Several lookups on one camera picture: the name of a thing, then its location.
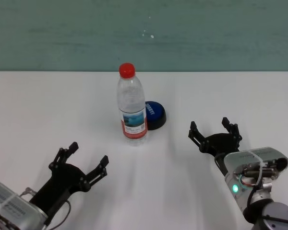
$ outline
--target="green led light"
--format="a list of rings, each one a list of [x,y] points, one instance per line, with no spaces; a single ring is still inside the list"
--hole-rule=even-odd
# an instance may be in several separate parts
[[[238,185],[234,184],[234,185],[232,186],[232,191],[233,191],[234,193],[237,193],[237,192],[239,191]]]

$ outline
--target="plastic water bottle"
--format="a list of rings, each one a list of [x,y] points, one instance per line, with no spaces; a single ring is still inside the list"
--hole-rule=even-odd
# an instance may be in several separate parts
[[[145,97],[131,63],[120,66],[117,103],[124,135],[130,140],[143,140],[147,134]]]

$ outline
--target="red bottle cap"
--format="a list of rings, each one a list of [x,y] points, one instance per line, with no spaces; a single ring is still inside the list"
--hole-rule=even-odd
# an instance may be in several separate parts
[[[120,76],[122,78],[132,78],[135,75],[135,68],[131,63],[124,63],[120,65]]]

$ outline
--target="teal wall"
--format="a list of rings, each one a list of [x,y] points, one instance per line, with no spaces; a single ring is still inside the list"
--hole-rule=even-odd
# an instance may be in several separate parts
[[[0,70],[116,71],[126,61],[139,71],[288,70],[288,0],[0,0]]]

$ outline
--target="bottle label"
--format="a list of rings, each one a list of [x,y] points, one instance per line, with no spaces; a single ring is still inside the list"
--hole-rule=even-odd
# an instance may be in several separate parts
[[[125,113],[120,110],[121,125],[126,137],[138,139],[147,132],[146,108],[136,113]]]

